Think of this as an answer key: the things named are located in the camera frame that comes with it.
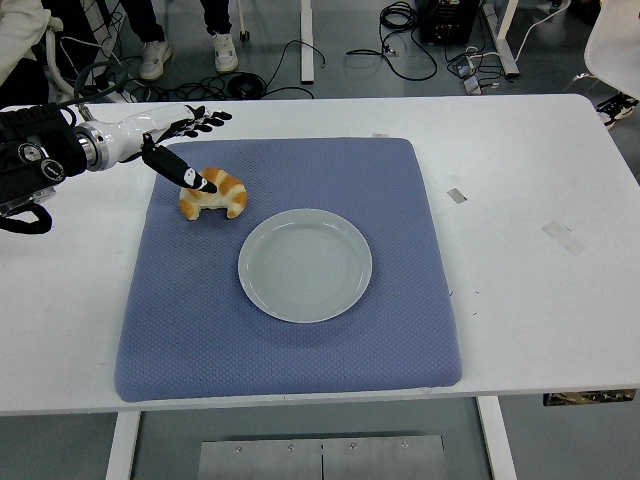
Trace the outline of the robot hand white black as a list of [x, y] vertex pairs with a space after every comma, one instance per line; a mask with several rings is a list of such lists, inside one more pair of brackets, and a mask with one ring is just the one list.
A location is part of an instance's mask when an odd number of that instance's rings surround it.
[[172, 183], [214, 194], [218, 188], [213, 182], [204, 179], [202, 174], [161, 143], [179, 136], [195, 138], [223, 126], [231, 118], [227, 112], [211, 112], [204, 106], [170, 104], [129, 116], [118, 123], [90, 121], [85, 127], [94, 142], [96, 159], [89, 168], [93, 171], [107, 170], [117, 163], [140, 157], [147, 166]]

